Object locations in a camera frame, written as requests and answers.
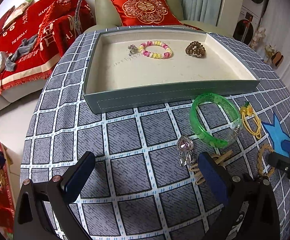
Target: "gray box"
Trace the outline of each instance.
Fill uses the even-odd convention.
[[[127,47],[159,40],[173,50],[169,59],[128,56]],[[185,53],[201,42],[205,57]],[[164,53],[159,46],[148,51]],[[260,80],[231,49],[209,33],[174,27],[140,27],[101,33],[84,81],[84,98],[95,113],[195,99],[212,92],[233,95],[256,91]]]

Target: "floor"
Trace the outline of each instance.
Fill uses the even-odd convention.
[[[19,192],[19,173],[25,136],[40,94],[41,90],[29,94],[0,111],[0,142],[9,148],[7,153],[13,160],[10,172],[15,195]]]

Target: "gray tablecloth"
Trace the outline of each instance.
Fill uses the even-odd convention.
[[[188,113],[191,100],[93,114],[83,98],[86,68],[99,32],[79,36],[57,64],[33,113],[24,144],[21,182],[48,181],[63,174],[85,153],[96,155],[96,167],[80,197],[70,207],[93,239],[201,239],[220,213],[206,183],[195,185],[192,172],[178,164],[175,144],[181,134],[194,140],[195,153],[223,154],[231,175],[258,175],[259,147],[272,144],[262,129],[257,140],[245,128],[228,149],[205,146],[194,135]],[[239,108],[251,102],[262,121],[273,112],[290,135],[290,93],[277,74],[241,42],[213,34],[230,47],[261,79],[257,92],[227,96]],[[226,133],[228,119],[215,104],[200,106],[207,130]],[[270,177],[281,220],[281,237],[290,234],[290,181],[276,170]],[[50,204],[53,226],[66,239]]]

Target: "silver jewelry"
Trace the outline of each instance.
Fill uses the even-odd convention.
[[[137,47],[134,44],[131,44],[128,46],[129,49],[129,56],[133,55],[135,53],[135,51],[137,50]]]
[[[182,135],[178,139],[176,147],[179,151],[179,163],[181,167],[195,164],[196,158],[193,154],[194,143],[188,136]]]

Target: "red blanket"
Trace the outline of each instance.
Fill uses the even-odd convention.
[[[0,51],[12,54],[24,38],[39,34],[33,51],[16,61],[15,71],[0,74],[2,91],[36,79],[47,79],[75,41],[74,14],[78,0],[40,0],[0,34]],[[79,13],[81,31],[95,24],[88,4],[83,0]]]

